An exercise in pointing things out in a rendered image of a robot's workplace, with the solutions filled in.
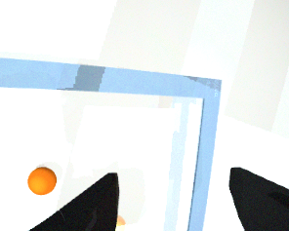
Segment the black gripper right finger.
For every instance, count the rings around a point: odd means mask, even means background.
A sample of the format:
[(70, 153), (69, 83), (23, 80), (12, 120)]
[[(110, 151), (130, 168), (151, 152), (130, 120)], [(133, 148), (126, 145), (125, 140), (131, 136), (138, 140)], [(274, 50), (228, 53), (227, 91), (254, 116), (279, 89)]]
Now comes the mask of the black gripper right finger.
[(289, 189), (242, 167), (231, 167), (228, 190), (244, 231), (289, 231)]

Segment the low clear glass wall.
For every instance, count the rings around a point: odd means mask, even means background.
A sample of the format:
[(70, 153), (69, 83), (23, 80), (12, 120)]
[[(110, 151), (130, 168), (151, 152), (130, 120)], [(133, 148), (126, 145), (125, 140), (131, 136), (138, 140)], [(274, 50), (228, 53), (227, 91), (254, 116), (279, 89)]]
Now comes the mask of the low clear glass wall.
[(201, 96), (172, 96), (160, 231), (187, 231), (201, 104)]

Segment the light blue l-shaped wall top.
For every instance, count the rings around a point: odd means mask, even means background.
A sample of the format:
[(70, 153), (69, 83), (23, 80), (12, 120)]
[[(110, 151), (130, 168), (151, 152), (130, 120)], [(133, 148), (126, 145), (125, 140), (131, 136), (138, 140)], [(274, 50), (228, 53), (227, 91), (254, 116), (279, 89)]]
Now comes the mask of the light blue l-shaped wall top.
[(0, 88), (53, 89), (74, 92), (117, 92), (136, 95), (201, 96), (199, 141), (189, 199), (187, 231), (203, 231), (215, 147), (221, 81), (125, 68), (0, 58)]

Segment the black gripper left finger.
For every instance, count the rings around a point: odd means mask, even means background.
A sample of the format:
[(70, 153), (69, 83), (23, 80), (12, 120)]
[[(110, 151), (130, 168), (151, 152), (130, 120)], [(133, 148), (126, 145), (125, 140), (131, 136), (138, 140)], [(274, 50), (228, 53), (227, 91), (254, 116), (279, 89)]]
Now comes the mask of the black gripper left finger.
[(118, 173), (108, 172), (53, 216), (26, 231), (114, 231), (118, 199)]

